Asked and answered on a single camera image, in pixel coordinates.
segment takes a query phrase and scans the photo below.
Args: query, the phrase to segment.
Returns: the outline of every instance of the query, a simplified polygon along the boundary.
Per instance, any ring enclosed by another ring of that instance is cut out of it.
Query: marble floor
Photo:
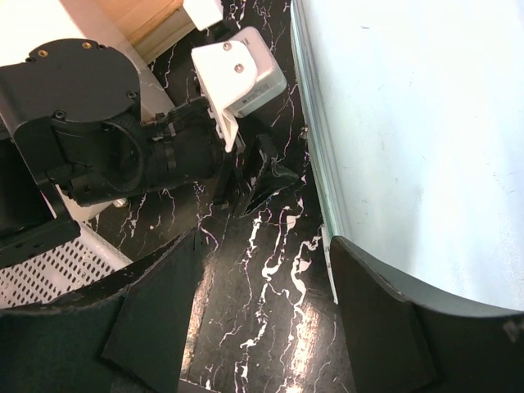
[[[223,3],[239,26],[259,29],[286,75],[285,93],[256,116],[271,126],[279,159],[300,174],[300,184],[233,219],[210,203],[213,183],[195,183],[111,207],[93,227],[132,259],[188,228],[202,231],[206,271],[182,379],[221,393],[349,392],[350,365],[323,258],[322,217],[293,70],[290,2]],[[197,95],[190,51],[205,41],[205,34],[193,31],[151,64],[175,105]]]

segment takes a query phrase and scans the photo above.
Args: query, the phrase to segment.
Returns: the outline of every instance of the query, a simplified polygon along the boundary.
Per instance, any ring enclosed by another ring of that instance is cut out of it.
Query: white plastic basket
[[[0,270],[0,309],[48,303],[122,269],[131,260],[80,224],[80,237]]]

